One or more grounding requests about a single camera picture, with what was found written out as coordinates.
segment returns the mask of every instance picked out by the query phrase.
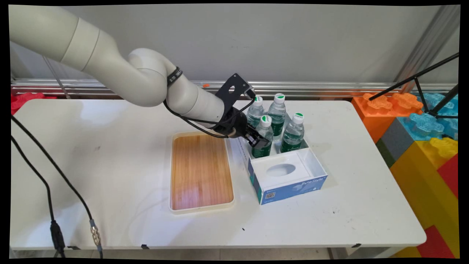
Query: cable connector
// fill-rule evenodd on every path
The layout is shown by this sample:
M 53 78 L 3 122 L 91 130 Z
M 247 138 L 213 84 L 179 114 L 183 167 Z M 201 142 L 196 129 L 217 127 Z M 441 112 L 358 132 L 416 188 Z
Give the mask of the cable connector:
M 90 220 L 90 225 L 91 225 L 91 234 L 93 235 L 93 241 L 94 244 L 96 245 L 96 248 L 98 249 L 100 258 L 103 258 L 103 248 L 101 246 L 101 237 L 99 236 L 99 231 L 98 227 L 94 223 L 94 219 Z
M 65 257 L 64 248 L 65 242 L 63 241 L 62 231 L 60 230 L 59 224 L 53 220 L 51 221 L 51 236 L 54 248 L 57 250 L 62 257 Z

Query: white wall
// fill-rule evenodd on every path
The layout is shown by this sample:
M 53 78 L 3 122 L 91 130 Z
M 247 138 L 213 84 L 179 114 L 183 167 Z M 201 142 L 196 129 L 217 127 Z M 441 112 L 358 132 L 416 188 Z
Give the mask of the white wall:
M 165 4 L 65 7 L 108 32 L 123 56 L 168 57 L 192 80 L 392 82 L 438 6 Z M 51 78 L 10 43 L 17 77 Z M 61 78 L 86 78 L 54 64 Z
M 438 63 L 447 57 L 459 52 L 459 27 L 450 37 L 448 42 L 443 46 L 440 53 L 431 63 Z M 447 64 L 432 70 L 431 72 L 420 77 L 421 83 L 458 83 L 459 82 L 459 58 L 454 59 Z

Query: plastic bottle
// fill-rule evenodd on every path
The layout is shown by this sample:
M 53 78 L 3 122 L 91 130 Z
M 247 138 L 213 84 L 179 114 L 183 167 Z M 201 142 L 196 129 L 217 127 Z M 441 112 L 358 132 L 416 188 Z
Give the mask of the plastic bottle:
M 262 97 L 256 96 L 254 103 L 248 109 L 248 123 L 253 127 L 259 125 L 261 117 L 264 115 L 264 107 L 262 106 Z
M 280 147 L 281 153 L 300 148 L 304 137 L 303 120 L 303 114 L 296 113 L 293 115 L 292 121 L 290 121 L 283 132 L 282 145 Z
M 254 158 L 261 158 L 270 155 L 270 149 L 272 146 L 273 140 L 273 131 L 272 131 L 272 118 L 270 116 L 262 116 L 259 122 L 259 125 L 256 127 L 257 132 L 261 134 L 264 138 L 269 140 L 269 145 L 261 149 L 252 148 L 252 156 Z
M 272 117 L 272 130 L 273 136 L 276 137 L 282 134 L 283 123 L 285 122 L 285 95 L 278 93 L 273 98 L 273 103 L 269 107 L 268 115 Z

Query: white bottle cap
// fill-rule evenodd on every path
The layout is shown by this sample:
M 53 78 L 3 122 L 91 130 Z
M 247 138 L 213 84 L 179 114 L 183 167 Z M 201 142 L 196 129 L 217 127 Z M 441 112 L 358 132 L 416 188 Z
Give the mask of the white bottle cap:
M 263 126 L 263 127 L 269 127 L 269 126 L 272 124 L 272 117 L 267 116 L 267 115 L 262 116 L 262 117 L 261 117 L 261 123 L 260 123 L 260 124 L 261 124 L 261 126 Z
M 254 103 L 252 103 L 254 106 L 261 106 L 262 105 L 262 97 L 261 96 L 256 96 L 254 99 Z
M 281 104 L 285 102 L 285 95 L 283 93 L 277 93 L 273 97 L 273 101 L 276 102 L 277 104 Z
M 296 113 L 293 115 L 293 123 L 295 124 L 303 124 L 303 121 L 304 121 L 304 116 L 302 113 Z

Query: wooden tray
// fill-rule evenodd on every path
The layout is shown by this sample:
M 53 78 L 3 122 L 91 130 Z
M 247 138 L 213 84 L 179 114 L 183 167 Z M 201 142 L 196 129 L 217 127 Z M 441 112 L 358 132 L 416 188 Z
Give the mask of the wooden tray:
M 223 208 L 235 201 L 225 139 L 203 132 L 173 136 L 169 208 L 175 214 Z

